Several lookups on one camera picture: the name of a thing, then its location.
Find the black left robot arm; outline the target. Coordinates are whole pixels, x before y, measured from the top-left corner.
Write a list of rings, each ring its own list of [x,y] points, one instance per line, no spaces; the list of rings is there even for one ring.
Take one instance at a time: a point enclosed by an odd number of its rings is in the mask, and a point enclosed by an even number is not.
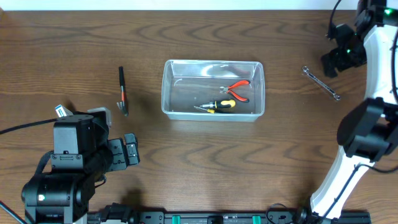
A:
[[[76,112],[53,126],[52,152],[22,189],[27,223],[74,223],[88,213],[96,183],[106,173],[140,162],[136,135],[109,139],[105,111]]]

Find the red handled pliers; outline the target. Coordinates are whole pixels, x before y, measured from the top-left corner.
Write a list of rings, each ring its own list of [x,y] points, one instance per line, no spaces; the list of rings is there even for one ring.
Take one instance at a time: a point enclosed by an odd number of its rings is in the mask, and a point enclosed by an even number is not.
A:
[[[242,103],[249,103],[249,98],[245,95],[251,82],[249,80],[240,80],[232,85],[221,86],[220,92],[231,95],[235,100]]]

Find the slim yellow black screwdriver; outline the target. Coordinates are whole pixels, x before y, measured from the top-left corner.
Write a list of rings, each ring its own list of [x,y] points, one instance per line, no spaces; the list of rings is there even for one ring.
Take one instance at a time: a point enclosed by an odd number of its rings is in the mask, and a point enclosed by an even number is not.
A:
[[[195,109],[200,110],[200,111],[205,111],[207,113],[225,113],[224,111],[216,110],[216,109],[209,109],[209,108],[203,108],[201,106],[193,106]]]

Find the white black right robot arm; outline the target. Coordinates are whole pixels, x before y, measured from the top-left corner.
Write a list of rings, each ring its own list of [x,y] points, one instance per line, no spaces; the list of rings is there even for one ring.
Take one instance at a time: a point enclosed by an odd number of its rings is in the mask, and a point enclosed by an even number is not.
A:
[[[396,172],[374,165],[397,148],[397,1],[359,1],[354,25],[329,23],[326,36],[337,47],[321,62],[330,78],[366,65],[364,100],[342,119],[336,158],[295,223],[370,223],[369,214],[346,213],[343,205],[368,170]]]

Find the stubby yellow black screwdriver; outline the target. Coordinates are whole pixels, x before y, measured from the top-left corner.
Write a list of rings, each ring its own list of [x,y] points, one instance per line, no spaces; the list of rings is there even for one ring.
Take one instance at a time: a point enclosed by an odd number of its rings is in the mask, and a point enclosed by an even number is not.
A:
[[[236,106],[235,100],[222,100],[222,101],[211,101],[200,105],[202,108],[206,109],[226,109],[233,108]]]

